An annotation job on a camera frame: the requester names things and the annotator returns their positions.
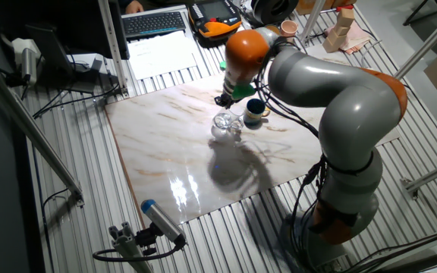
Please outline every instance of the person's hand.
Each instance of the person's hand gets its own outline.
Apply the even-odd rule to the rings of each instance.
[[[144,11],[143,5],[136,0],[133,0],[126,7],[126,14],[133,14]]]

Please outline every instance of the keyboard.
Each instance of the keyboard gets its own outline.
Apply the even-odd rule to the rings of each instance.
[[[137,15],[122,19],[126,38],[150,36],[184,30],[185,23],[180,12]]]

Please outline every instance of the monitor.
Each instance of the monitor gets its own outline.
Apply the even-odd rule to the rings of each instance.
[[[127,60],[118,1],[109,0],[109,7],[121,58]],[[0,31],[8,39],[31,39],[25,27],[28,24],[53,26],[58,40],[71,54],[99,53],[112,58],[97,0],[0,0]]]

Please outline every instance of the metal rod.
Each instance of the metal rod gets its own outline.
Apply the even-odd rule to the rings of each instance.
[[[414,190],[419,189],[422,185],[425,185],[435,180],[436,178],[437,178],[437,169],[435,169],[434,171],[430,171],[428,174],[423,175],[420,179],[409,183],[406,186],[406,190],[408,193],[413,192]]]
[[[60,177],[61,181],[72,192],[72,195],[83,205],[82,190],[75,179],[72,177],[67,167],[58,154],[52,148],[50,142],[46,139],[43,132],[38,128],[36,122],[26,108],[24,107],[19,96],[9,90],[2,80],[0,74],[0,103],[3,104],[5,110],[8,111],[18,127],[27,135],[32,144],[38,149],[39,153],[48,162],[53,171]]]
[[[112,23],[111,9],[108,0],[99,0],[100,13],[104,22],[105,34],[111,49],[112,60],[118,75],[119,87],[123,93],[127,93],[127,83],[122,68],[121,54],[119,53],[118,39],[115,36],[114,24]]]
[[[318,20],[319,12],[323,9],[326,0],[316,0],[315,5],[313,6],[313,10],[311,11],[310,16],[308,17],[308,21],[306,26],[304,26],[303,32],[300,35],[300,41],[304,42],[304,40],[310,35],[311,30],[316,24],[316,20]]]
[[[423,46],[402,65],[396,72],[394,77],[398,80],[402,79],[406,74],[417,64],[417,62],[424,57],[424,55],[437,43],[437,29],[424,42]]]

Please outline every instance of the screen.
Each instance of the screen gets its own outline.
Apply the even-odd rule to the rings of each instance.
[[[208,18],[229,18],[231,16],[231,11],[224,4],[224,2],[212,2],[202,4],[203,12]]]

